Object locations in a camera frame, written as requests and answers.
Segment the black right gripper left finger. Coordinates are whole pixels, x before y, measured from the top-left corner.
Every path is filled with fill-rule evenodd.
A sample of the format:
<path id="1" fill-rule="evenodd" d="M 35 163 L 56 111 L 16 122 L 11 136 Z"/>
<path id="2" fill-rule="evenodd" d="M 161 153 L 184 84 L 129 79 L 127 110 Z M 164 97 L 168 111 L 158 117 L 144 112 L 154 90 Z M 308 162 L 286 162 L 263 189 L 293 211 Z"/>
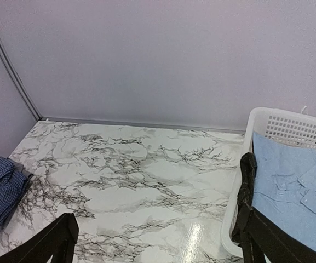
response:
<path id="1" fill-rule="evenodd" d="M 63 213 L 24 244 L 0 256 L 0 262 L 72 262 L 79 226 L 73 213 Z"/>

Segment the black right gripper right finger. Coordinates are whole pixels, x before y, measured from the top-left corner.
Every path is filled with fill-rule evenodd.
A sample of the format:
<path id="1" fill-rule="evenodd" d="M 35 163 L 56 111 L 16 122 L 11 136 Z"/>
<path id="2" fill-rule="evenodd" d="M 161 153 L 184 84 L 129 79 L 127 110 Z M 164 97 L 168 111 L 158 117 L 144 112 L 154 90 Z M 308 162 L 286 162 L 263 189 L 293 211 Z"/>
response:
<path id="1" fill-rule="evenodd" d="M 239 212 L 239 229 L 244 262 L 316 262 L 314 250 L 247 204 Z"/>

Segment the light blue long sleeve shirt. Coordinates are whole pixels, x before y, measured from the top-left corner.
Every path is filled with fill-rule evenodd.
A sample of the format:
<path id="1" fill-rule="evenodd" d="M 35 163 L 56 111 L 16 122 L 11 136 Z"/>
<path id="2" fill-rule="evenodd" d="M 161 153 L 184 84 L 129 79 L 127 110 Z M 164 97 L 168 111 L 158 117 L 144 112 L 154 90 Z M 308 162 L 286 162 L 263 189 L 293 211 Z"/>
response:
<path id="1" fill-rule="evenodd" d="M 253 133 L 257 162 L 252 206 L 316 251 L 316 150 Z"/>

